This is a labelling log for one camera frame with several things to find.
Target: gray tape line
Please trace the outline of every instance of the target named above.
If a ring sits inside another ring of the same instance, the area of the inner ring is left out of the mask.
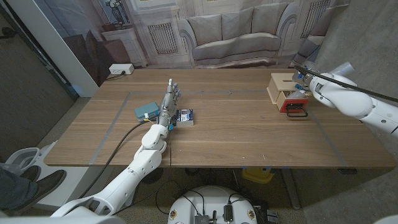
[[[318,128],[321,130],[322,134],[324,135],[326,141],[329,143],[329,146],[331,147],[331,149],[333,150],[333,152],[335,153],[335,155],[337,156],[338,160],[341,162],[341,164],[343,166],[347,166],[346,161],[343,159],[343,156],[341,156],[340,152],[338,151],[335,143],[333,143],[333,141],[330,139],[328,133],[326,133],[326,131],[323,129],[322,124],[319,123],[318,118],[315,116],[314,113],[312,113],[312,111],[310,110],[310,107],[307,106],[306,110],[308,111],[308,113],[311,115],[312,119],[314,120],[314,122],[317,124]]]
[[[215,94],[215,93],[264,93],[266,89],[263,90],[212,90],[212,91],[181,91],[181,94],[201,94],[202,96],[205,94]],[[164,94],[165,91],[132,91],[130,92],[132,95],[143,95],[143,94]]]
[[[89,165],[93,165],[93,164],[94,164],[94,161],[95,161],[95,159],[96,159],[97,156],[98,156],[98,153],[100,153],[100,150],[101,150],[102,147],[104,146],[105,141],[107,140],[108,136],[111,134],[111,131],[112,131],[112,129],[113,129],[113,126],[116,124],[116,121],[119,119],[119,116],[120,116],[120,114],[122,113],[122,111],[123,111],[125,105],[127,104],[127,101],[129,100],[130,96],[131,96],[131,92],[129,92],[129,94],[127,94],[127,96],[126,96],[126,99],[124,99],[124,102],[123,102],[122,106],[120,107],[118,113],[117,113],[116,116],[114,117],[114,119],[113,119],[113,121],[112,121],[112,123],[111,123],[111,126],[108,128],[107,132],[105,133],[104,137],[102,138],[101,143],[100,143],[99,146],[97,147],[97,150],[94,152],[93,157],[91,158],[91,160],[90,160],[90,162],[89,162]]]

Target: photo backdrop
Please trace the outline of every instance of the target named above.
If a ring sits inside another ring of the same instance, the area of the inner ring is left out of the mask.
[[[322,44],[337,0],[35,0],[100,86],[135,68],[288,68]]]

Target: person's leg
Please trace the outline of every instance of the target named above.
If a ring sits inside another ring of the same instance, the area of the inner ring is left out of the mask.
[[[0,208],[15,209],[30,200],[37,184],[0,167]]]

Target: yellow object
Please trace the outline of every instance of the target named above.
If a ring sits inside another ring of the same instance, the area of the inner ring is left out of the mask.
[[[271,181],[274,171],[271,168],[252,167],[242,170],[242,177],[259,184],[266,184]]]

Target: radiator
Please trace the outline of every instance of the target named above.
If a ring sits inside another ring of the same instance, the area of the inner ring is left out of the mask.
[[[178,52],[171,23],[151,25],[148,29],[158,54]]]
[[[312,28],[321,18],[322,14],[325,12],[326,8],[329,6],[330,0],[313,2],[310,5],[310,10],[308,11],[307,20],[305,21],[303,32],[301,33],[301,38],[308,37]]]

